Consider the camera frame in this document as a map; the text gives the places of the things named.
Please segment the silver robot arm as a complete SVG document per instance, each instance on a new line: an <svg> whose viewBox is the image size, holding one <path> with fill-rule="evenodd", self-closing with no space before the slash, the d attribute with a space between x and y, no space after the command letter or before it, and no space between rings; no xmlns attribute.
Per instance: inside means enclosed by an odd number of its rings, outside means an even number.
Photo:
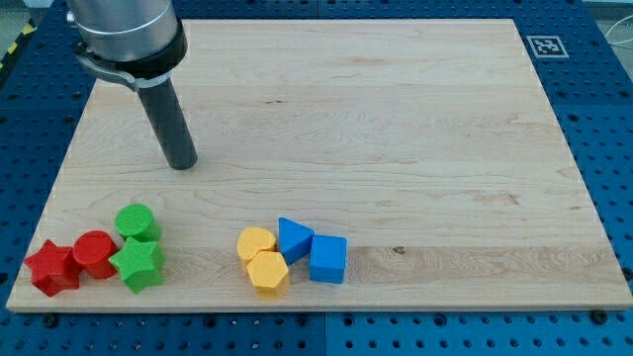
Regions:
<svg viewBox="0 0 633 356"><path fill-rule="evenodd" d="M73 46L95 77L133 91L161 84L184 58L187 39L171 0L68 0Z"/></svg>

